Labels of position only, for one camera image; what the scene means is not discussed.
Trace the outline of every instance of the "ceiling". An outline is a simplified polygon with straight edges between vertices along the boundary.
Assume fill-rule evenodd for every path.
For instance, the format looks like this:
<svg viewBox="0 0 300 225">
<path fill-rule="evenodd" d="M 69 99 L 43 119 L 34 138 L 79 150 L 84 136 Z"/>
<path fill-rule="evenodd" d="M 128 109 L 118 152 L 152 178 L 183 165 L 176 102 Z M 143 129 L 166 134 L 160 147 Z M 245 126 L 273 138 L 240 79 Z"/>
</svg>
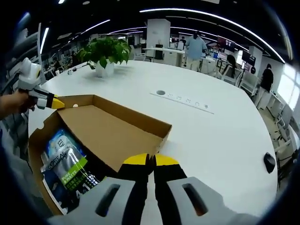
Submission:
<svg viewBox="0 0 300 225">
<path fill-rule="evenodd" d="M 269 57 L 281 61 L 261 40 L 240 27 L 218 18 L 183 11 L 139 12 L 140 10 L 151 8 L 188 8 L 218 15 L 242 25 L 270 44 L 284 60 L 289 60 L 284 42 L 285 34 L 281 31 L 271 14 L 267 12 L 270 7 L 267 8 L 261 1 L 220 0 L 219 4 L 214 4 L 202 0 L 181 1 L 181 3 L 171 0 L 89 0 L 90 3 L 88 5 L 83 5 L 83 2 L 86 0 L 65 0 L 63 4 L 58 4 L 58 1 L 29 0 L 27 1 L 29 3 L 20 7 L 19 12 L 14 12 L 16 20 L 12 21 L 16 22 L 22 15 L 22 12 L 27 11 L 30 13 L 31 20 L 26 25 L 29 33 L 37 31 L 39 22 L 42 23 L 43 29 L 49 27 L 43 52 L 51 50 L 54 45 L 61 47 L 67 44 L 69 40 L 72 41 L 72 38 L 86 29 L 108 19 L 110 19 L 109 22 L 79 35 L 75 40 L 85 39 L 94 33 L 110 33 L 116 30 L 143 27 L 148 19 L 165 18 L 171 22 L 173 27 L 201 30 L 220 35 L 245 48 L 254 45 L 263 50 L 264 54 L 267 54 Z M 279 6 L 272 5 L 272 8 L 277 10 Z M 283 11 L 280 17 L 284 18 L 282 21 L 285 24 L 288 23 L 286 28 L 289 30 L 289 27 L 291 27 L 289 24 L 291 16 L 286 16 L 284 13 Z M 171 34 L 178 34 L 178 32 L 193 33 L 193 31 L 189 30 L 171 29 Z M 67 33 L 72 34 L 60 40 L 57 39 L 60 35 Z M 211 35 L 205 34 L 205 36 L 216 39 L 216 37 Z"/>
</svg>

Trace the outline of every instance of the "potted plant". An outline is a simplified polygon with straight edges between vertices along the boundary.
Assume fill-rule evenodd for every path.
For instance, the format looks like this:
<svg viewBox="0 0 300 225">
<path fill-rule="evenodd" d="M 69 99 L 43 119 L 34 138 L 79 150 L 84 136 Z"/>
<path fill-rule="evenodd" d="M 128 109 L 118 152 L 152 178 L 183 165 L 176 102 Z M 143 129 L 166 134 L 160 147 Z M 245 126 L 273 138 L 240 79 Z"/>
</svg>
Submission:
<svg viewBox="0 0 300 225">
<path fill-rule="evenodd" d="M 96 69 L 98 76 L 110 76 L 114 64 L 128 62 L 131 48 L 125 40 L 105 37 L 94 39 L 77 54 L 81 62 L 88 62 L 91 69 Z"/>
</svg>

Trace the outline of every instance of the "human hand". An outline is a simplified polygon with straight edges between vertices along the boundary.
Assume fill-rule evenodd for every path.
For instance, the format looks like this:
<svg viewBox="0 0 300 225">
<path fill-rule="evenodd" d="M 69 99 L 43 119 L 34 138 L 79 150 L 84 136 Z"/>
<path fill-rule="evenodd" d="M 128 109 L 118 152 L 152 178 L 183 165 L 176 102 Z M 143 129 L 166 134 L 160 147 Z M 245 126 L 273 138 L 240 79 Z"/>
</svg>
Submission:
<svg viewBox="0 0 300 225">
<path fill-rule="evenodd" d="M 0 98 L 1 115 L 8 116 L 13 113 L 24 113 L 28 109 L 34 110 L 35 98 L 28 95 L 28 92 L 17 90 L 11 95 L 4 95 Z"/>
</svg>

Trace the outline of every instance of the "black mouse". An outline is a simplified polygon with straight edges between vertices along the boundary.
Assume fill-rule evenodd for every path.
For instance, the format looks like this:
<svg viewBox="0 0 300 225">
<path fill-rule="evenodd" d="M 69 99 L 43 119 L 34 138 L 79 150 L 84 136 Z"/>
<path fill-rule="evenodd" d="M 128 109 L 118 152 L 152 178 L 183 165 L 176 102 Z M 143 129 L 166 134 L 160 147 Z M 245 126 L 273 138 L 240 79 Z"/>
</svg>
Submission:
<svg viewBox="0 0 300 225">
<path fill-rule="evenodd" d="M 274 170 L 274 167 L 276 165 L 276 161 L 274 157 L 267 152 L 263 157 L 263 162 L 266 166 L 268 173 L 271 173 Z"/>
</svg>

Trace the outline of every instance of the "window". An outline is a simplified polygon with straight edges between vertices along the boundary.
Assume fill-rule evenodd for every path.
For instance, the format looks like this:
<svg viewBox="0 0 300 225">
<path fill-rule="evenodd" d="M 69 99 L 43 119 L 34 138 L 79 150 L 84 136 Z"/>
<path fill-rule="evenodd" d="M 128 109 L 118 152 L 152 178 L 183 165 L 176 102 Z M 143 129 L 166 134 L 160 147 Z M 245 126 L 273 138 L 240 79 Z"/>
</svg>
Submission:
<svg viewBox="0 0 300 225">
<path fill-rule="evenodd" d="M 278 94 L 292 110 L 295 109 L 300 94 L 300 74 L 290 65 L 285 64 L 278 87 Z"/>
</svg>

